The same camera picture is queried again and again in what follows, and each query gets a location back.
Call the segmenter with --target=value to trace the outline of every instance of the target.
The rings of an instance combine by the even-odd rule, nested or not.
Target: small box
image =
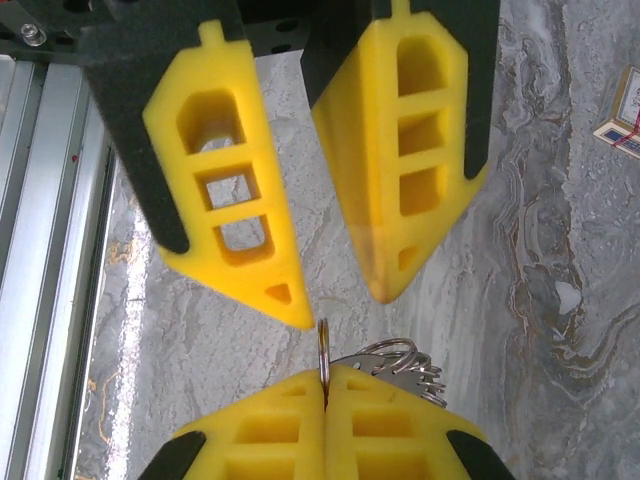
[[[640,159],[640,69],[629,65],[610,83],[597,125],[596,137]]]

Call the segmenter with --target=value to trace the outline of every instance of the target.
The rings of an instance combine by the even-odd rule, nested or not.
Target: table surface
[[[258,60],[334,357],[408,336],[516,477],[640,477],[640,163],[591,135],[640,0],[503,0],[490,174],[409,289],[371,299],[299,53]],[[76,479],[136,478],[183,424],[315,366],[316,336],[169,270],[118,173]]]

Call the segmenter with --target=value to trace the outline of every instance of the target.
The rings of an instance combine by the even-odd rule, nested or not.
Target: gray marble floor
[[[258,69],[335,356],[409,336],[524,478],[640,478],[640,163],[591,136],[640,0],[503,0],[491,173],[399,300],[359,274],[297,53]],[[135,478],[190,420],[314,365],[315,336],[170,271],[120,173],[76,479]]]

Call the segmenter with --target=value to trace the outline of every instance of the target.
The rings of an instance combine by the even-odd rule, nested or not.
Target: yellow foam pad
[[[373,21],[313,119],[373,297],[409,285],[479,190],[464,175],[466,51],[430,13]]]
[[[449,430],[470,422],[355,369],[307,371],[176,433],[207,440],[185,480],[468,480]]]
[[[298,328],[313,326],[295,233],[248,41],[226,42],[219,21],[202,45],[174,58],[143,118],[185,226],[190,250],[160,249],[175,270]],[[209,140],[233,145],[202,151]],[[209,188],[242,179],[248,198],[215,204]],[[247,248],[228,244],[239,222],[262,230]]]

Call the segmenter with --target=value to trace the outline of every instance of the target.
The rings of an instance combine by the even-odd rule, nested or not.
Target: key ring
[[[326,318],[318,322],[318,362],[320,363],[320,383],[324,391],[324,407],[329,398],[329,324]]]

